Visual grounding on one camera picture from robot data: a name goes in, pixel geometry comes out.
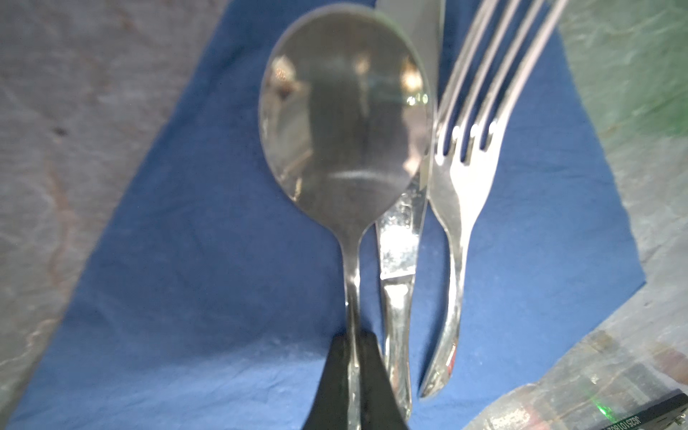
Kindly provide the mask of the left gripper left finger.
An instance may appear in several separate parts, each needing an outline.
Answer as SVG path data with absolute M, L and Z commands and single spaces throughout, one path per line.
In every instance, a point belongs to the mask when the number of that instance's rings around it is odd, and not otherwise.
M 344 430 L 349 412 L 349 344 L 344 333 L 333 338 L 324 371 L 303 430 Z

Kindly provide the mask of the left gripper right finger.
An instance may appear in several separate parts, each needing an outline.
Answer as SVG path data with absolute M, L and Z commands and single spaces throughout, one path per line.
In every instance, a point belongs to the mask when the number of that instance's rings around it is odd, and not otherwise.
M 360 337 L 362 428 L 408 430 L 390 384 L 376 335 L 363 331 Z

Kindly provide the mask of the blue paper napkin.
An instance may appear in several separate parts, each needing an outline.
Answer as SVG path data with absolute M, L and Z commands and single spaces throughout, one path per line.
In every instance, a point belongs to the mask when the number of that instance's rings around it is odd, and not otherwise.
M 86 264 L 12 429 L 299 429 L 345 326 L 339 246 L 274 181 L 263 70 L 315 1 L 229 4 Z M 462 429 L 539 380 L 645 281 L 553 36 L 473 231 L 453 375 L 413 429 Z

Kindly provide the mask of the silver knife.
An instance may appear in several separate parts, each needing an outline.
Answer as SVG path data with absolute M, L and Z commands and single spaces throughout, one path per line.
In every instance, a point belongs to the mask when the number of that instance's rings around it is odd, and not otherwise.
M 442 55 L 445 2 L 378 1 L 410 37 L 419 51 L 431 84 L 430 95 L 439 103 L 438 78 Z M 410 317 L 419 247 L 426 216 L 426 190 L 432 170 L 426 152 L 419 172 L 401 198 L 376 222 L 380 289 L 383 307 L 383 361 L 401 417 L 412 412 L 410 379 Z

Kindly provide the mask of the silver fork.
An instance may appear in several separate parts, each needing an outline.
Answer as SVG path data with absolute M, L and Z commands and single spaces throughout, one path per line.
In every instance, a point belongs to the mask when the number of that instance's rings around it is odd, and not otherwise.
M 419 395 L 422 398 L 437 395 L 448 385 L 453 374 L 471 233 L 494 183 L 512 111 L 567 3 L 552 3 L 539 30 L 534 33 L 532 43 L 526 46 L 524 41 L 532 33 L 532 26 L 544 5 L 541 1 L 531 2 L 496 74 L 490 80 L 486 95 L 481 96 L 479 93 L 487 80 L 489 68 L 519 5 L 517 1 L 507 2 L 480 59 L 469 92 L 461 100 L 460 90 L 497 8 L 495 1 L 481 2 L 438 109 L 428 197 L 435 218 L 446 234 L 451 266 L 444 324 L 421 383 Z

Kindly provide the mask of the silver spoon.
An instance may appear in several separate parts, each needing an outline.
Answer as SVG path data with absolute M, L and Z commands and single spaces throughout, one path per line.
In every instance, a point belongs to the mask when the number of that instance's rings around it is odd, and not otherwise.
M 340 244 L 349 429 L 363 424 L 360 243 L 419 172 L 434 116 L 419 52 L 394 20 L 365 5 L 336 3 L 303 15 L 265 69 L 264 157 L 285 195 Z

